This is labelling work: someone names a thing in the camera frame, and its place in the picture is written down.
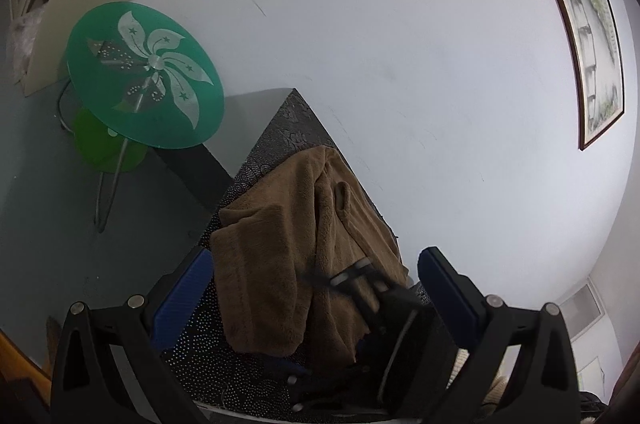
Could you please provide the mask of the brown fleece garment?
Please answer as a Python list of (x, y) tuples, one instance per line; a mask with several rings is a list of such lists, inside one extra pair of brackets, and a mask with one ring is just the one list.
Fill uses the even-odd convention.
[(358, 260), (409, 282), (393, 233), (337, 150), (280, 164), (219, 213), (210, 236), (224, 335), (236, 352), (352, 362), (367, 326), (352, 302), (309, 276)]

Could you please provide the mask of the black patterned table cloth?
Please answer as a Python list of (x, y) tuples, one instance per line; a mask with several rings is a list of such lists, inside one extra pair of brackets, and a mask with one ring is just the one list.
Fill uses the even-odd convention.
[[(337, 150), (349, 167), (310, 106), (301, 95), (292, 92), (274, 114), (222, 195), (216, 214), (203, 236), (205, 247), (212, 253), (210, 236), (221, 227), (219, 213), (223, 208), (239, 199), (292, 155), (315, 147)], [(385, 222), (367, 193), (363, 188), (362, 190)], [(215, 286), (215, 267), (212, 280), (206, 286), (176, 344), (164, 350), (160, 356), (181, 388), (200, 404), (267, 420), (352, 420), (293, 418), (290, 377), (294, 371), (308, 366), (351, 366), (356, 357), (352, 362), (315, 359), (303, 349), (297, 349), (294, 355), (288, 357), (236, 352), (224, 335)]]

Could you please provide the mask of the green round glass table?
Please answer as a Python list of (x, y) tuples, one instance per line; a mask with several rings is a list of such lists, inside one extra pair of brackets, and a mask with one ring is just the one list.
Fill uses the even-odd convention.
[(67, 131), (99, 174), (93, 220), (106, 226), (120, 176), (151, 149), (190, 149), (224, 118), (224, 88), (198, 41), (166, 14), (107, 2), (73, 26), (64, 52), (80, 109)]

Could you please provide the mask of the framed landscape painting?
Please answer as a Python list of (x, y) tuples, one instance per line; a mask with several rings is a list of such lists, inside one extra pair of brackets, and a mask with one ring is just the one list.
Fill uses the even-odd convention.
[(576, 75), (579, 147), (600, 138), (625, 112), (625, 80), (610, 0), (556, 0)]

